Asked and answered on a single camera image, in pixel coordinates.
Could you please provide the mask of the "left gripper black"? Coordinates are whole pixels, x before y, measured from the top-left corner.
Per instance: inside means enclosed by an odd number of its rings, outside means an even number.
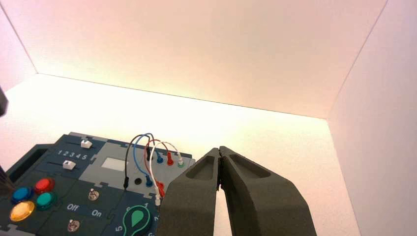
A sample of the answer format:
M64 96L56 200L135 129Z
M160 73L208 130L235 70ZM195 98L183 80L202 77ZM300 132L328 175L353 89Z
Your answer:
M6 114L8 107L8 99L2 90L0 88L0 116ZM15 191L15 185L9 178L9 176L6 174L4 169L0 167L0 195L1 196L9 196L12 195Z

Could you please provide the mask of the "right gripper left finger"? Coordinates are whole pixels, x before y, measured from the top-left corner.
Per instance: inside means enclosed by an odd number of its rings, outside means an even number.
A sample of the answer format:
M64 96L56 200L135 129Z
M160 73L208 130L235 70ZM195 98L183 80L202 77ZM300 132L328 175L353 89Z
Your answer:
M156 235L213 235L219 162L219 149L212 148L169 184Z

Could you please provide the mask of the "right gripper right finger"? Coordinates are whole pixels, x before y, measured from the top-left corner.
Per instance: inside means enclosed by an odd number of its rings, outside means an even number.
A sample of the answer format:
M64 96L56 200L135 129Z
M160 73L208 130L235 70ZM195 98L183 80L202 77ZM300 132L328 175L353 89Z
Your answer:
M309 206L288 179L220 147L221 188L234 236L315 236Z

